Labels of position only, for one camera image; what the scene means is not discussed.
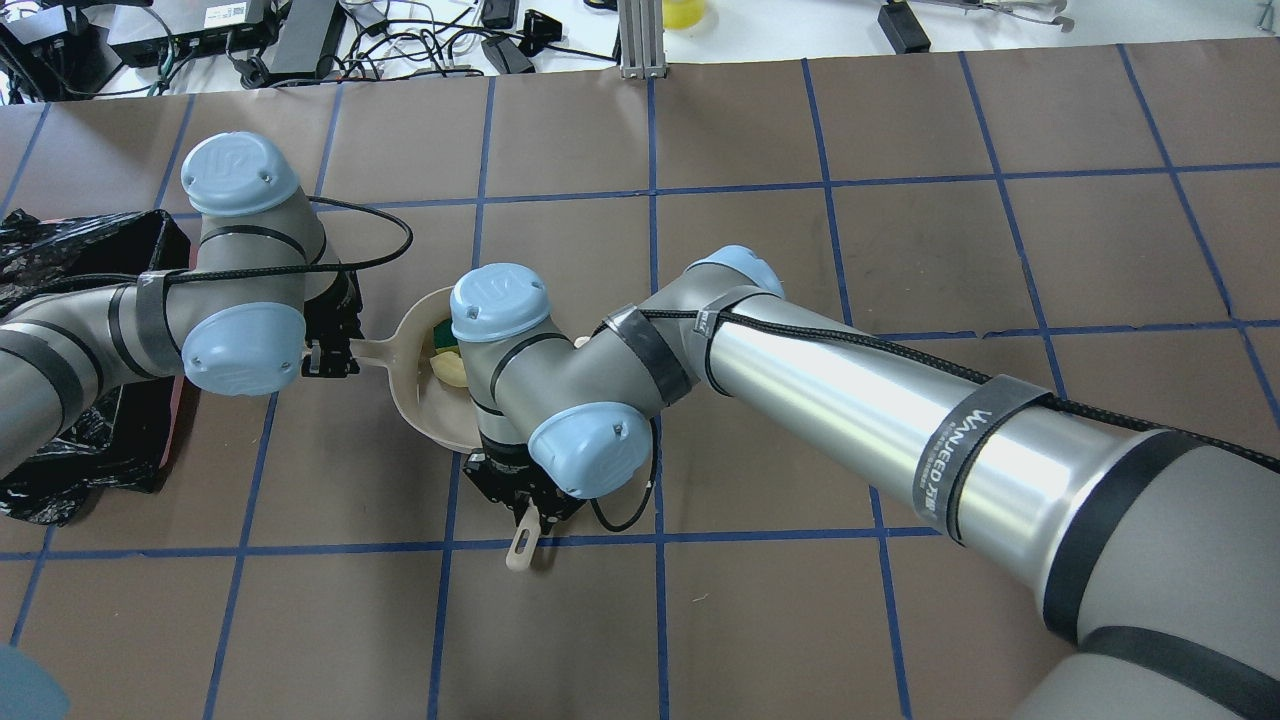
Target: beige bowl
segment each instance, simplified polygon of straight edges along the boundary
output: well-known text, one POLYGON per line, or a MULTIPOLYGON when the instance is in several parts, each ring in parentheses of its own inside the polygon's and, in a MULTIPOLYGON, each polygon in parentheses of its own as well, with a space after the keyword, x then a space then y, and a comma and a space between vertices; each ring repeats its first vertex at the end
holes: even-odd
POLYGON ((369 365, 387 368, 396 409, 417 432, 454 452, 470 452, 480 447, 471 396, 442 383, 431 372, 434 329, 449 319, 452 290, 440 288, 419 300, 392 337, 351 341, 351 354, 369 365))

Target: grid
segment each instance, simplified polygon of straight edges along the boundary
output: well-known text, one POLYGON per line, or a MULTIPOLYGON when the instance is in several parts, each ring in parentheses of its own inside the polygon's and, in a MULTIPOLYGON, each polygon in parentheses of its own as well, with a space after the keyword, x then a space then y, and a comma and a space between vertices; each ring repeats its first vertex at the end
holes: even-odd
MULTIPOLYGON (((831 250, 835 259, 836 268, 836 283, 840 292, 840 304, 844 320, 846 323, 852 323, 852 311, 850 305, 847 278, 845 275, 842 252, 841 252, 841 238, 840 238, 840 223, 837 220, 836 211, 836 199, 833 191, 841 187, 860 187, 860 186, 892 186, 892 184, 925 184, 925 183, 966 183, 966 182, 995 182, 1000 193, 1000 200, 1004 208, 1006 220, 1009 223, 1009 229, 1012 236, 1014 246, 1018 254, 1018 259, 1021 266, 1021 272, 1025 279, 1027 291, 1030 297, 1032 309, 1036 318, 1036 327, 1023 327, 1023 328, 1007 328, 996 332, 978 332, 978 331, 933 331, 933 332, 913 332, 913 333, 890 333, 884 337, 896 341, 924 341, 924 340, 955 340, 955 338, 980 338, 980 337, 1036 337, 1043 342, 1044 351, 1048 359, 1048 366, 1052 372, 1053 382, 1056 389, 1060 395, 1066 395, 1066 383, 1062 379, 1062 372, 1059 365, 1057 354, 1055 351, 1055 338, 1064 336, 1079 336, 1079 334, 1108 334, 1108 333, 1143 333, 1143 332, 1161 332, 1161 331, 1181 331, 1181 332, 1194 332, 1194 331, 1234 331, 1239 334, 1248 360, 1252 365, 1253 373, 1256 375, 1256 382, 1258 389, 1266 398, 1266 402, 1272 414, 1274 421, 1280 425, 1280 404, 1277 404, 1276 395, 1271 386, 1270 378, 1263 363, 1260 359, 1258 351, 1254 347, 1247 329, 1252 328, 1277 328, 1280 327, 1280 319, 1248 319, 1240 318, 1235 313, 1235 305, 1231 302, 1231 296, 1224 279, 1222 272, 1215 260, 1211 245, 1204 232, 1202 232, 1201 224, 1197 219, 1196 211, 1192 206, 1190 200, 1185 190, 1183 188, 1181 177, 1194 173, 1219 173, 1219 172, 1238 172, 1238 170, 1274 170, 1280 169, 1280 163, 1240 163, 1240 164, 1211 164, 1211 165, 1176 165, 1161 136, 1160 127, 1157 126, 1156 118, 1148 105, 1147 97, 1139 85, 1138 77, 1134 73, 1133 63, 1129 56, 1129 51, 1124 46, 1117 46, 1116 53, 1124 65, 1128 81, 1132 85, 1134 96, 1137 97, 1143 117, 1149 127, 1151 135, 1156 142, 1162 159, 1162 165, 1160 167, 1140 167, 1140 168, 1125 168, 1125 169, 1106 169, 1106 170, 1064 170, 1064 172, 1020 172, 1020 173, 1006 173, 1002 170, 1000 158, 996 151, 996 145, 992 140, 992 133, 987 124, 987 118, 983 108, 982 99, 979 97, 978 87, 974 82, 973 72, 970 69, 969 58, 961 53, 959 54, 959 63, 964 72, 964 78, 966 83, 968 94, 972 99, 973 111, 977 117, 982 138, 989 156, 992 172, 991 173, 977 173, 977 174, 956 174, 956 176, 925 176, 925 177, 896 177, 896 178, 833 178, 831 176, 829 161, 827 155, 827 145, 823 135, 823 123, 819 113, 818 92, 814 90, 814 81, 810 72, 810 65, 808 60, 801 61, 803 76, 805 81, 805 94, 809 102, 809 113, 813 120, 813 136, 817 146, 818 159, 820 164, 822 179, 818 182, 794 182, 794 183, 763 183, 763 184, 735 184, 735 186, 716 186, 716 187, 662 187, 658 182, 658 120, 655 115, 655 87, 654 81, 648 81, 646 87, 646 131, 648 131, 648 187, 626 190, 626 191, 608 191, 608 192, 572 192, 572 193, 556 193, 556 195, 520 195, 520 196, 489 196, 486 193, 488 182, 488 168, 489 168, 489 152, 490 152, 490 135, 493 127, 493 109, 494 109, 494 92, 495 92, 495 79, 489 78, 488 91, 486 91, 486 105, 485 105, 485 119, 484 119, 484 132, 483 132, 483 146, 481 146, 481 159, 480 159, 480 176, 476 192, 474 197, 466 199, 449 199, 449 200, 422 200, 422 201, 401 201, 401 202, 375 202, 374 206, 396 210, 407 208, 424 208, 424 206, 443 206, 443 205, 463 205, 475 208, 475 234, 472 241, 471 251, 471 264, 476 266, 480 263, 481 246, 484 237, 484 219, 485 208, 489 205, 509 204, 509 202, 554 202, 563 200, 589 200, 589 199, 611 199, 611 197, 637 197, 644 196, 648 199, 648 213, 649 213, 649 287, 650 291, 658 290, 658 200, 662 196, 669 195, 695 195, 695 193, 737 193, 737 192, 760 192, 760 191, 773 191, 773 190, 822 190, 823 199, 826 202, 827 213, 827 225, 831 238, 831 250), (1178 200, 1185 213, 1185 220, 1189 224, 1192 233, 1194 234, 1196 242, 1203 255, 1203 261, 1207 265, 1216 290, 1221 297, 1221 301, 1228 311, 1228 319, 1221 322, 1198 322, 1198 323, 1157 323, 1143 327, 1130 327, 1130 325, 1084 325, 1084 327, 1053 327, 1046 319, 1044 309, 1041 302, 1039 292, 1036 283, 1036 273, 1032 266, 1032 261, 1028 258, 1027 249, 1023 243, 1021 232, 1019 228, 1018 217, 1014 210, 1014 204, 1010 200, 1009 188, 1006 181, 1011 179, 1030 179, 1030 178, 1074 178, 1074 177, 1102 177, 1102 176, 1167 176, 1175 188, 1178 200)), ((178 136, 174 147, 170 152, 168 165, 164 172, 164 181, 160 184, 160 191, 155 197, 155 206, 160 206, 164 201, 165 188, 169 184, 172 173, 179 160, 179 150, 183 142, 183 137, 187 132, 188 123, 192 117, 195 105, 200 101, 198 96, 191 96, 187 99, 183 118, 178 129, 178 136)), ((335 100, 333 104, 333 111, 328 126, 328 135, 325 140, 323 159, 320 163, 320 172, 316 177, 316 192, 321 193, 325 184, 325 176, 329 167, 329 158, 334 145, 334 137, 338 128, 338 114, 343 102, 343 87, 337 88, 335 100)), ((36 124, 35 133, 28 142, 22 160, 19 161, 18 170, 10 183, 5 196, 4 208, 10 206, 20 178, 27 169, 28 160, 31 159, 32 150, 40 138, 41 129, 44 128, 45 120, 49 115, 49 106, 45 106, 40 119, 36 124)), ((319 211, 330 211, 329 209, 320 209, 319 211)), ((195 218, 196 215, 178 215, 179 218, 195 218)), ((214 659, 214 671, 210 678, 209 691, 205 702, 204 716, 211 719, 214 716, 214 710, 216 707, 219 682, 221 676, 223 662, 227 655, 227 646, 230 637, 232 624, 236 615, 237 601, 239 594, 241 578, 243 574, 243 565, 247 557, 259 556, 288 556, 288 555, 333 555, 333 553, 367 553, 367 552, 439 552, 440 553, 440 575, 439 575, 439 600, 436 605, 436 614, 434 619, 434 644, 431 651, 431 671, 429 678, 429 701, 428 701, 428 716, 434 719, 439 715, 439 692, 440 692, 440 673, 444 659, 444 648, 448 642, 445 633, 445 620, 449 609, 449 583, 452 571, 453 553, 477 551, 477 550, 502 550, 506 548, 509 539, 495 538, 495 539, 481 539, 481 541, 468 541, 468 539, 456 539, 454 527, 457 518, 457 500, 460 493, 460 457, 454 455, 452 459, 452 465, 449 470, 449 487, 448 487, 448 507, 445 514, 445 529, 443 541, 433 542, 399 542, 399 543, 357 543, 357 544, 298 544, 298 546, 252 546, 250 543, 250 536, 253 527, 255 509, 257 503, 259 489, 261 487, 264 465, 266 461, 269 445, 271 439, 273 421, 275 419, 276 411, 276 398, 273 397, 268 405, 265 416, 262 419, 261 442, 259 443, 259 451, 256 462, 253 466, 252 483, 250 486, 248 501, 244 507, 243 524, 239 534, 239 542, 234 547, 187 547, 187 548, 137 548, 137 550, 52 550, 51 541, 56 533, 55 528, 49 528, 44 536, 44 543, 38 552, 5 552, 0 553, 0 561, 35 561, 31 573, 31 579, 27 585, 27 591, 22 602, 22 609, 19 611, 18 620, 10 634, 10 644, 17 646, 22 638, 23 629, 26 625, 27 615, 31 610, 32 602, 35 600, 35 592, 40 584, 42 570, 49 562, 58 562, 63 560, 113 560, 123 557, 229 557, 234 559, 234 569, 232 573, 230 589, 227 597, 225 612, 221 621, 220 634, 218 639, 218 650, 214 659)), ((659 424, 659 437, 662 432, 662 425, 659 424)), ((759 542, 759 541, 803 541, 803 539, 876 539, 878 543, 879 555, 879 568, 881 568, 881 580, 882 591, 886 603, 887 625, 890 632, 890 644, 893 655, 893 670, 897 684, 899 705, 902 716, 911 717, 911 698, 909 678, 906 673, 906 664, 904 660, 902 641, 899 629, 899 616, 897 616, 897 602, 895 598, 895 585, 893 574, 890 564, 890 538, 895 537, 924 537, 936 536, 937 533, 929 528, 924 527, 906 527, 895 528, 886 527, 883 511, 881 507, 879 495, 874 488, 869 489, 869 501, 872 506, 872 515, 874 523, 869 528, 844 528, 844 529, 797 529, 797 530, 735 530, 735 532, 690 532, 690 533, 673 533, 667 532, 664 528, 664 500, 663 500, 663 487, 662 487, 662 454, 659 451, 658 456, 654 459, 658 464, 658 483, 654 489, 654 507, 655 507, 655 527, 653 533, 644 534, 627 534, 627 536, 571 536, 571 537, 550 537, 540 541, 540 544, 548 547, 575 547, 575 546, 614 546, 614 544, 639 544, 639 546, 652 546, 655 557, 655 588, 657 596, 655 612, 657 612, 657 659, 658 659, 658 707, 659 717, 667 720, 672 716, 671 712, 671 700, 669 700, 669 671, 668 671, 668 642, 667 642, 667 553, 666 546, 671 543, 724 543, 724 542, 759 542)))

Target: metal post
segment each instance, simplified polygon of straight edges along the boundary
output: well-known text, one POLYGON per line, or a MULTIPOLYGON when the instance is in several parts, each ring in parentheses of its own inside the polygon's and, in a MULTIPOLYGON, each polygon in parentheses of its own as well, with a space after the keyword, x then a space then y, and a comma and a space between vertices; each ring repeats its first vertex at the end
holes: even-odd
POLYGON ((618 0, 622 77, 667 77, 662 50, 662 0, 618 0))

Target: yellow object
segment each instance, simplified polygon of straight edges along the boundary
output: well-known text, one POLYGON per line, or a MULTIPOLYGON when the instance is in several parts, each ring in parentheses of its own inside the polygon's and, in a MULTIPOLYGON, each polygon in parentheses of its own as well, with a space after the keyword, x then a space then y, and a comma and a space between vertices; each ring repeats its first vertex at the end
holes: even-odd
POLYGON ((662 0, 662 27, 685 29, 707 13, 707 0, 662 0))
POLYGON ((453 387, 467 387, 467 372, 462 366, 462 356, 457 351, 444 351, 431 357, 431 373, 442 383, 453 387))

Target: white floor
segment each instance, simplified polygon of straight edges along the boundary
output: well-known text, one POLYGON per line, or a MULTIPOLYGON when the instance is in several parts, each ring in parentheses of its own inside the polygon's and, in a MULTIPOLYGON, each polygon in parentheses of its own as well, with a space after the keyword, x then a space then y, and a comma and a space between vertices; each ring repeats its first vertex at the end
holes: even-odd
MULTIPOLYGON (((157 3, 180 0, 157 0, 157 3)), ((384 0, 375 0, 381 6, 384 0)), ((448 19, 466 6, 461 0, 426 0, 435 17, 448 19)), ((892 47, 876 22, 882 0, 707 0, 708 15, 698 26, 666 33, 671 63, 732 63, 837 55, 884 55, 892 47)), ((617 32, 617 13, 593 10, 581 0, 524 0, 521 12, 539 9, 564 23, 564 45, 608 55, 617 32)), ((1258 0, 1070 0, 1065 15, 1075 29, 1032 24, 991 12, 913 5, 934 51, 988 50, 1160 42, 1217 37, 1256 37, 1258 0)), ((424 8, 392 0, 390 17, 425 18, 424 8)), ((349 41, 344 37, 340 47, 349 41)), ((493 73, 479 47, 460 56, 493 73)), ((602 68, 605 63, 544 51, 535 59, 539 72, 602 68)), ((422 64, 392 60, 384 74, 412 72, 422 64)), ((125 69, 105 90, 146 86, 154 70, 125 69)), ((225 58, 204 58, 182 70, 175 92, 206 92, 239 87, 239 77, 225 58)))

